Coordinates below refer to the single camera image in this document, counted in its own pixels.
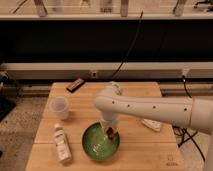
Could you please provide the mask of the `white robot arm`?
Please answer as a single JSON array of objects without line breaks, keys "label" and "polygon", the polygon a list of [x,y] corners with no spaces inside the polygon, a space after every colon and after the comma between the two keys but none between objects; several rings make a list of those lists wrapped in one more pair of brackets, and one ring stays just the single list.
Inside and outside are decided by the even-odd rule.
[{"label": "white robot arm", "polygon": [[117,131],[118,115],[130,115],[191,128],[211,136],[203,171],[213,171],[213,101],[198,98],[130,97],[110,82],[95,98],[104,132]]}]

